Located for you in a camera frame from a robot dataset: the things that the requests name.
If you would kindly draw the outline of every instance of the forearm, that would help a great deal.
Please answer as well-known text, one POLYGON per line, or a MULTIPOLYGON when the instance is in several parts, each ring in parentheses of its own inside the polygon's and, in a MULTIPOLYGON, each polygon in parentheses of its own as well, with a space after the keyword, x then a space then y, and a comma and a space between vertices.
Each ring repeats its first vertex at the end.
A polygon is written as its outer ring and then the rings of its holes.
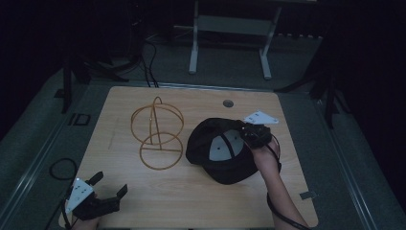
POLYGON ((72 230, 96 230, 99 225, 101 217, 93 218, 89 220, 73 219, 72 230))
MULTIPOLYGON (((265 180, 268 195, 274 208, 288 219, 292 219, 293 221, 300 223, 305 227, 308 227, 302 215, 299 213, 298 209, 293 203, 288 191, 286 190, 286 187, 283 184, 281 177, 278 174, 263 174, 262 177, 265 180)), ((278 230, 297 229, 277 217, 274 213, 272 214, 272 217, 274 219, 275 228, 278 230)))
MULTIPOLYGON (((278 143, 275 140, 272 140, 268 144, 268 147, 277 155, 280 154, 278 143)), ((257 168, 265 181, 272 206, 274 207, 274 210, 276 210, 282 216, 291 219, 304 227, 307 227, 305 220, 293 203, 289 192, 286 190, 286 187, 281 179, 278 168, 278 159, 271 153, 269 148, 263 147, 260 149, 251 149, 251 151, 254 154, 254 160, 257 168)), ((291 224, 277 217, 275 213, 273 213, 273 219, 275 227, 278 230, 297 229, 291 224)))

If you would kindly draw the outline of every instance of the baseball cap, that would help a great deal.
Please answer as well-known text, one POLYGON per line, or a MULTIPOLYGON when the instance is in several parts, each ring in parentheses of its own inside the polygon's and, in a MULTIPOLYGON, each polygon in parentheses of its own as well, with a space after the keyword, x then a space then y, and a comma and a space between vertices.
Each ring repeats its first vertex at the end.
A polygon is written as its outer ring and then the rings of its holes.
POLYGON ((239 120, 209 118, 201 122, 188 140, 186 158, 200 165, 221 184, 234 184, 257 172, 251 150, 244 144, 239 120))

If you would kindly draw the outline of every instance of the wooden table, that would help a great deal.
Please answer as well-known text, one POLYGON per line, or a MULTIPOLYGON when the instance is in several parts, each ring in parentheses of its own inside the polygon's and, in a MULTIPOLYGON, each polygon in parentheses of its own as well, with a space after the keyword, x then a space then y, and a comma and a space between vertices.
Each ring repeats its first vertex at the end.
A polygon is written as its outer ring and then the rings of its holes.
MULTIPOLYGON (((121 211, 101 220, 105 228, 257 228, 274 225, 266 204, 266 188, 259 174, 233 185, 212 180, 203 169, 189 163, 185 155, 172 168, 155 171, 140 160, 141 142, 131 133, 130 118, 135 110, 160 97, 177 107, 184 116, 179 134, 183 153, 193 129, 211 117, 240 119, 258 109, 279 119, 270 125, 282 147, 281 176, 299 211, 310 226, 318 223, 305 177, 298 160, 278 96, 273 93, 228 90, 113 87, 106 99, 89 146, 79 167, 85 180, 99 171, 104 179, 94 186, 99 198, 114 196, 124 184, 128 193, 121 211), (223 105, 231 100, 233 107, 223 105)), ((176 116, 158 109, 161 131, 175 132, 181 123, 176 116)), ((147 137, 149 110, 137 117, 135 132, 147 137)), ((179 147, 177 141, 169 145, 179 147)), ((157 158, 144 154, 148 164, 159 166, 173 161, 170 154, 157 158)))

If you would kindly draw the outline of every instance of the wire hat stand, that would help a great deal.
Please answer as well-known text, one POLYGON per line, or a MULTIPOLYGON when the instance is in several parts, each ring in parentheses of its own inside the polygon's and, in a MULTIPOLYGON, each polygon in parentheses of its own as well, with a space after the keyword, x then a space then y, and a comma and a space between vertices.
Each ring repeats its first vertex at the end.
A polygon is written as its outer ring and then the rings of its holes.
POLYGON ((131 132, 132 135, 137 139, 139 142, 141 142, 140 146, 140 158, 141 161, 143 162, 144 165, 146 165, 148 168, 156 170, 156 171, 162 171, 162 170, 167 170, 174 165, 176 165, 179 160, 182 158, 183 154, 183 145, 182 141, 179 139, 179 134, 181 133, 183 126, 184 126, 184 117, 182 115, 182 112, 176 108, 175 106, 168 104, 168 103, 163 103, 160 97, 156 97, 153 100, 152 104, 149 104, 147 106, 143 106, 139 109, 137 109, 132 115, 131 115, 131 132), (149 109, 149 117, 148 117, 148 136, 146 138, 141 138, 139 134, 136 133, 135 131, 135 126, 137 126, 138 120, 142 119, 137 119, 141 117, 141 113, 149 109), (166 131, 162 127, 170 125, 171 127, 174 127, 174 123, 170 122, 170 124, 159 124, 159 119, 157 115, 157 111, 161 112, 167 112, 168 114, 174 115, 175 118, 177 118, 180 122, 179 128, 176 129, 175 131, 166 131), (173 147, 172 145, 169 145, 170 142, 178 142, 178 147, 173 147), (159 154, 159 157, 166 156, 168 153, 178 153, 174 162, 166 165, 166 166, 152 166, 150 163, 146 161, 145 154, 146 152, 160 152, 162 154, 159 154))

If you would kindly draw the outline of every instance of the table leg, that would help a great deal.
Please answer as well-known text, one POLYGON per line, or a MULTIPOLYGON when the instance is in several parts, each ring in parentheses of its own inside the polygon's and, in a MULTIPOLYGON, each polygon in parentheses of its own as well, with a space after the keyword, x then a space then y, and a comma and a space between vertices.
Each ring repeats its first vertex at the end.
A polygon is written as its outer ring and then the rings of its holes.
POLYGON ((198 1, 194 1, 194 20, 193 20, 193 45, 191 62, 189 65, 189 74, 195 74, 197 69, 197 55, 198 55, 198 45, 197 45, 197 32, 198 32, 198 1))
POLYGON ((267 54, 268 54, 269 46, 271 45, 272 37, 274 36, 274 33, 275 33, 275 28, 278 23, 278 19, 281 15, 281 10, 282 10, 281 7, 277 8, 274 19, 271 22, 271 25, 269 26, 269 32, 266 36, 265 46, 262 49, 259 49, 259 58, 260 58, 260 63, 262 65, 263 77, 266 80, 270 80, 272 78, 271 70, 269 68, 267 54))

